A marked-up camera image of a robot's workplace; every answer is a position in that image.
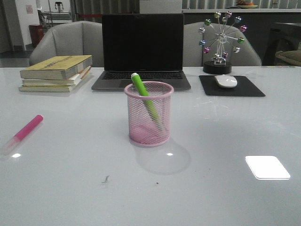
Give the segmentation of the green highlighter pen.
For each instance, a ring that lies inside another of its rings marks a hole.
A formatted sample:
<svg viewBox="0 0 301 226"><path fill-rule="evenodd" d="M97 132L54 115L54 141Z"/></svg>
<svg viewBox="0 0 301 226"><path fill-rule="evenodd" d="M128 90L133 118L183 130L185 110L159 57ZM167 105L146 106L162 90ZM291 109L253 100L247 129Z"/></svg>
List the green highlighter pen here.
<svg viewBox="0 0 301 226"><path fill-rule="evenodd" d="M131 80L135 86L135 88L138 90L138 93L140 96L143 96L143 97L148 97L149 96L149 93L146 89L146 87L144 86L141 78L140 78L140 75L138 73L132 73L131 74ZM159 117L159 114L152 102L152 100L150 99L146 99L143 101L152 121L155 123L155 125L157 126L157 128L160 130L160 131L163 131L164 130L164 126L162 125L162 122L160 120L160 117Z"/></svg>

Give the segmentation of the bottom cream book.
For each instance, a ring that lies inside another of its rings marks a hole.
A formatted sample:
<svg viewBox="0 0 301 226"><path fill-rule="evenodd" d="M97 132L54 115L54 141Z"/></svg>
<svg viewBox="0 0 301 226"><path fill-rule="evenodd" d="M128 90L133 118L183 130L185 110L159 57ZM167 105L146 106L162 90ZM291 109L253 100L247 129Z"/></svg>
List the bottom cream book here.
<svg viewBox="0 0 301 226"><path fill-rule="evenodd" d="M18 89L22 92L71 92L75 89L88 75L90 71L87 71L81 77L78 77L75 81L75 85L70 86L25 86L22 85Z"/></svg>

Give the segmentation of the fruit bowl on counter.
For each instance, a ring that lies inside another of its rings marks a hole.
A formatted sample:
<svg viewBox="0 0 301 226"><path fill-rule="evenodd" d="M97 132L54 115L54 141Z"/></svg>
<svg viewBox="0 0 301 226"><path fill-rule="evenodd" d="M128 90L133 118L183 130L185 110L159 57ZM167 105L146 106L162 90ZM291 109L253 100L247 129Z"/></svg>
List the fruit bowl on counter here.
<svg viewBox="0 0 301 226"><path fill-rule="evenodd" d="M258 7L258 5L255 5L254 3L248 2L246 0L237 0L236 6L242 9L253 9Z"/></svg>

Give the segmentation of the pink highlighter pen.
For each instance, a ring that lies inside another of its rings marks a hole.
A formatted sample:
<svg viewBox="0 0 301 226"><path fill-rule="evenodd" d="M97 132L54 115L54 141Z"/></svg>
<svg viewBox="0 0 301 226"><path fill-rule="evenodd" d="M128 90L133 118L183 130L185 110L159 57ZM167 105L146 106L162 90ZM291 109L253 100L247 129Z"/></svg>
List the pink highlighter pen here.
<svg viewBox="0 0 301 226"><path fill-rule="evenodd" d="M17 147L17 145L43 121L43 119L42 115L36 115L0 149L0 153L4 156L9 155Z"/></svg>

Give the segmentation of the red trash bin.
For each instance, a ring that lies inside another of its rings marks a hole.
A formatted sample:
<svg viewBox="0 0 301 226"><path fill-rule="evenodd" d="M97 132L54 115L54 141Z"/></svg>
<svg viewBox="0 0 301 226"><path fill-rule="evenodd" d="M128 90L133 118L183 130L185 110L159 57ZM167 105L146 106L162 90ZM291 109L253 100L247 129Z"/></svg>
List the red trash bin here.
<svg viewBox="0 0 301 226"><path fill-rule="evenodd" d="M40 24L29 25L32 46L36 47L44 36L43 26Z"/></svg>

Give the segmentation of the ferris wheel desk ornament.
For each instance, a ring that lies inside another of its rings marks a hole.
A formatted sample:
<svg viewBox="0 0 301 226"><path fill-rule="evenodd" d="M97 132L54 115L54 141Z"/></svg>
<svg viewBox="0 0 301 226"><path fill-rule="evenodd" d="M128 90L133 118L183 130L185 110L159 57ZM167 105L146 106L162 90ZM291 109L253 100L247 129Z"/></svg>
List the ferris wheel desk ornament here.
<svg viewBox="0 0 301 226"><path fill-rule="evenodd" d="M211 47L215 44L216 51L209 61L204 62L203 71L211 74L229 74L232 69L231 63L227 60L229 57L229 51L226 50L225 45L229 44L234 53L238 53L241 50L240 45L245 42L243 37L233 37L232 35L238 31L245 32L247 30L246 25L240 26L237 30L230 32L229 29L234 27L234 24L239 24L242 21L242 17L234 17L232 25L227 26L228 20L232 17L231 11L226 11L222 14L219 11L214 13L215 19L218 22L218 29L215 29L210 19L204 21L203 27L198 29L200 34L206 32L207 27L211 27L214 30L213 38L210 40L200 40L199 46L202 48L204 54L210 53Z"/></svg>

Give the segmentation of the yellow top book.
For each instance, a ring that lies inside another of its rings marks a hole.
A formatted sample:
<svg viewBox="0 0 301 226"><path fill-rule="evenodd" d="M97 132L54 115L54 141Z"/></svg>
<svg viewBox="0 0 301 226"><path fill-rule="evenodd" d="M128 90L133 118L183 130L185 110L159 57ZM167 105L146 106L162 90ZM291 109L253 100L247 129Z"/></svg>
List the yellow top book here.
<svg viewBox="0 0 301 226"><path fill-rule="evenodd" d="M91 55L54 56L20 71L22 79L67 80L93 64Z"/></svg>

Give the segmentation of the pink mesh pen holder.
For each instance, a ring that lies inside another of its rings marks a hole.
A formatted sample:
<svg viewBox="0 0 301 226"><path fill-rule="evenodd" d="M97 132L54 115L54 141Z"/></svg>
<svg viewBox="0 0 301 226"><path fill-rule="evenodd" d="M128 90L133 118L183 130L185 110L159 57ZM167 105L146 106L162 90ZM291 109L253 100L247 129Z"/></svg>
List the pink mesh pen holder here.
<svg viewBox="0 0 301 226"><path fill-rule="evenodd" d="M170 137L171 95L174 88L159 81L145 81L148 96L141 96L134 84L127 85L129 138L141 146L157 146Z"/></svg>

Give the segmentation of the black mouse pad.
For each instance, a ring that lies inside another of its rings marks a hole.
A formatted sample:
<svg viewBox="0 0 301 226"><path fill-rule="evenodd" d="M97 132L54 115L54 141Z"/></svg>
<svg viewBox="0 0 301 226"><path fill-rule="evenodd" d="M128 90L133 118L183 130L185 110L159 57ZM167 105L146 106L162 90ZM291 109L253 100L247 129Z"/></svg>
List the black mouse pad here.
<svg viewBox="0 0 301 226"><path fill-rule="evenodd" d="M204 92L208 96L227 96L227 97L264 97L265 94L257 88L247 77L234 76L237 85L233 88L222 88L212 75L200 75L199 79Z"/></svg>

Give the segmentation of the cream book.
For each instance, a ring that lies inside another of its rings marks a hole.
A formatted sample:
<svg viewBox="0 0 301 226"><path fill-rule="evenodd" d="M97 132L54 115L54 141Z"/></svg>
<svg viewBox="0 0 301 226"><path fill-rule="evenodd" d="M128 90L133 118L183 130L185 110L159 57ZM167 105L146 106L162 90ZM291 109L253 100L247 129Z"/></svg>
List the cream book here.
<svg viewBox="0 0 301 226"><path fill-rule="evenodd" d="M75 74L67 80L50 80L50 79L23 79L23 86L76 86L78 85L90 72L91 66Z"/></svg>
<svg viewBox="0 0 301 226"><path fill-rule="evenodd" d="M75 81L75 85L70 86L25 86L22 85L18 89L22 92L71 92L75 89L88 75L90 71L87 71L81 77L78 77Z"/></svg>

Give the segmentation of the dark grey open laptop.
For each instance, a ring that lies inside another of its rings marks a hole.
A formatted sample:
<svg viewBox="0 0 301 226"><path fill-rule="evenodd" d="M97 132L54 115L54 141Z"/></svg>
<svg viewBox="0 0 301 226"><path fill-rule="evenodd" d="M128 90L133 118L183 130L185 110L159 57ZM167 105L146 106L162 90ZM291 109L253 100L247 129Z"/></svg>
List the dark grey open laptop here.
<svg viewBox="0 0 301 226"><path fill-rule="evenodd" d="M106 14L102 17L104 71L93 91L123 91L138 73L182 91L191 88L183 70L183 14Z"/></svg>

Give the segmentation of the middle cream book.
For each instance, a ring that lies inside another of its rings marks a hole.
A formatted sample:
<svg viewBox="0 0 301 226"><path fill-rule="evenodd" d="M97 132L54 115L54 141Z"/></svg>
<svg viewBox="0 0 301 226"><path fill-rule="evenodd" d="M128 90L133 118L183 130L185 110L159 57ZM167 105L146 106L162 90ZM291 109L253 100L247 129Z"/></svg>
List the middle cream book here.
<svg viewBox="0 0 301 226"><path fill-rule="evenodd" d="M75 74L67 80L50 80L50 79L23 79L23 86L76 86L78 85L90 72L91 66Z"/></svg>

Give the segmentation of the white computer mouse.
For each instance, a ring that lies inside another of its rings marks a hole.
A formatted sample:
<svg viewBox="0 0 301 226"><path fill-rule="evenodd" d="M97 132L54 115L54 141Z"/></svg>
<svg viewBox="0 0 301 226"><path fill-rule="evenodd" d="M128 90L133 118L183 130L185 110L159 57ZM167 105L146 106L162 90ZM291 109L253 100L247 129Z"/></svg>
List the white computer mouse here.
<svg viewBox="0 0 301 226"><path fill-rule="evenodd" d="M223 75L216 75L214 78L217 85L221 88L234 88L238 84L238 81L234 76L223 74Z"/></svg>

